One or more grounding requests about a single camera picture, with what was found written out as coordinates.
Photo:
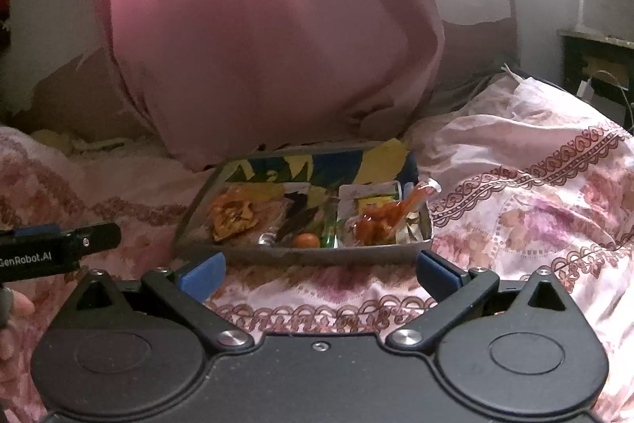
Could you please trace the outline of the person's left hand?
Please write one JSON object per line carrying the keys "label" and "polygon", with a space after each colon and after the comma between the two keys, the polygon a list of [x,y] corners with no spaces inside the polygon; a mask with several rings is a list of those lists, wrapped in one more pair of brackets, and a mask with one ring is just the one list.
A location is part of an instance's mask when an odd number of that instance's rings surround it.
{"label": "person's left hand", "polygon": [[19,355],[21,330],[18,323],[34,313],[34,303],[19,291],[1,288],[1,364]]}

